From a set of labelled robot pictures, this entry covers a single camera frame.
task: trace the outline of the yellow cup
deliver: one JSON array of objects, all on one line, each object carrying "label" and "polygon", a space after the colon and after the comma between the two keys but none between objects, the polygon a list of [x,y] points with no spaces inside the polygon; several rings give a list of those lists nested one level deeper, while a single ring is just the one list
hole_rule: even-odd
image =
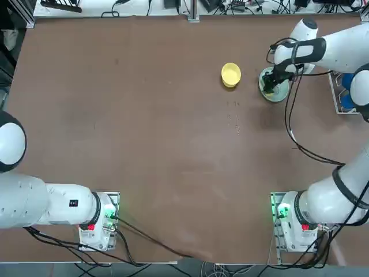
[{"label": "yellow cup", "polygon": [[233,62],[226,63],[221,69],[221,79],[227,88],[234,88],[241,79],[241,70]]}]

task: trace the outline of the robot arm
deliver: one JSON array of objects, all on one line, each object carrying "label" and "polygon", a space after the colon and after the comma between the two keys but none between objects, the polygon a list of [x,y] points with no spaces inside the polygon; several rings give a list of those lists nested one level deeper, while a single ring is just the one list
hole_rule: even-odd
[{"label": "robot arm", "polygon": [[273,88],[295,75],[307,74],[312,66],[342,73],[353,73],[350,96],[356,110],[369,120],[369,26],[358,26],[316,38],[318,27],[312,20],[301,20],[275,48],[274,67],[271,74],[263,76],[264,91]]},{"label": "robot arm", "polygon": [[[264,90],[291,80],[295,74],[307,74],[312,66],[342,73],[353,73],[350,96],[356,110],[369,119],[369,25],[315,38],[317,25],[302,20],[290,38],[271,48],[274,67],[263,76]],[[350,163],[337,168],[332,175],[302,192],[287,192],[278,208],[288,251],[304,252],[317,237],[318,224],[343,223],[351,213],[369,181],[369,143]],[[348,223],[363,219],[369,209],[369,192],[359,203]]]},{"label": "robot arm", "polygon": [[78,225],[81,244],[108,250],[115,223],[110,216],[117,212],[109,195],[80,185],[45,184],[35,177],[7,172],[21,162],[26,145],[19,121],[0,111],[0,229]]}]

